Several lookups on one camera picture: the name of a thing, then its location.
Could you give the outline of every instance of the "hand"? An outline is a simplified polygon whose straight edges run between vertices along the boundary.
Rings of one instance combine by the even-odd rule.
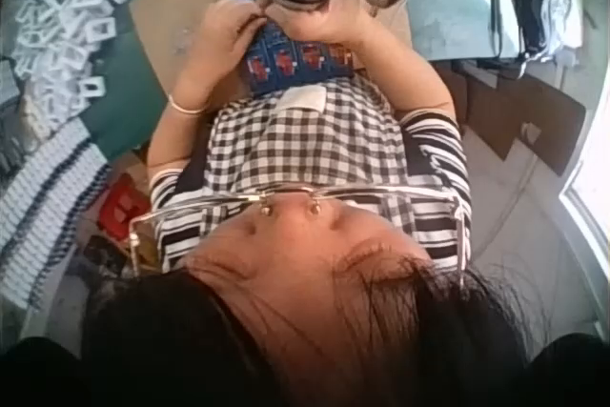
[[[261,8],[250,0],[219,0],[211,4],[176,82],[176,103],[189,110],[202,107],[214,86],[237,67],[266,21]]]
[[[359,41],[372,19],[361,2],[330,0],[327,7],[316,11],[292,11],[272,4],[265,14],[293,40],[339,43],[350,47]]]

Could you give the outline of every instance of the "window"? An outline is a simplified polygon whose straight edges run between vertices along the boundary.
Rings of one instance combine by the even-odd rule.
[[[580,161],[564,191],[569,212],[608,253],[610,240],[610,72]]]

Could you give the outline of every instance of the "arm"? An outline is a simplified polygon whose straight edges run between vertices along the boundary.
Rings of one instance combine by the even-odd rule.
[[[237,66],[265,23],[261,15],[259,6],[249,0],[219,0],[208,8],[173,89],[175,105],[193,114],[171,104],[163,111],[149,148],[149,180],[167,169],[183,169],[190,161],[203,118],[211,109],[210,94]]]
[[[398,116],[435,109],[455,119],[451,94],[433,67],[375,18],[366,14],[361,24],[357,39],[344,45],[357,54]]]
[[[289,11],[271,5],[265,13],[295,40],[340,43],[353,50],[402,116],[435,109],[455,117],[451,95],[436,71],[360,5],[331,0],[324,10]]]
[[[199,84],[185,69],[173,90],[173,101],[180,107],[204,108],[215,83],[209,77],[202,77]],[[149,180],[167,169],[184,169],[191,159],[191,153],[200,127],[205,129],[205,112],[200,115],[185,114],[168,104],[161,114],[159,124],[152,135],[148,152]]]

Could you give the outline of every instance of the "bracelet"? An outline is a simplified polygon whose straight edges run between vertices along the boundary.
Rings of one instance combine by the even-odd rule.
[[[173,96],[171,94],[168,95],[168,99],[170,100],[170,105],[172,106],[172,108],[178,112],[181,112],[182,114],[187,114],[189,116],[197,116],[206,110],[206,109],[200,109],[200,110],[183,109],[182,107],[180,107],[178,104],[175,103],[175,101],[173,100]]]

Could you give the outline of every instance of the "cardboard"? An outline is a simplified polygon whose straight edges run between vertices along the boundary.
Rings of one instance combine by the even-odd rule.
[[[534,141],[519,129],[518,138],[557,175],[563,175],[579,140],[586,109],[563,92],[530,75],[498,81],[498,92],[516,106],[521,126],[538,128]]]
[[[469,76],[468,110],[467,124],[501,159],[518,138],[557,175],[570,162],[586,115],[576,100],[530,75],[499,78],[497,89]]]
[[[506,159],[513,142],[519,136],[519,106],[505,94],[472,76],[467,78],[467,85],[468,126],[502,160]]]
[[[468,119],[468,80],[452,70],[451,61],[437,61],[433,64],[438,75],[445,83],[456,106],[456,119],[460,126]]]
[[[130,11],[135,29],[165,93],[170,93],[184,64],[202,13],[216,0],[132,0]],[[411,45],[406,0],[381,10],[377,17],[396,36]],[[239,71],[229,75],[214,90],[215,106],[250,95]]]

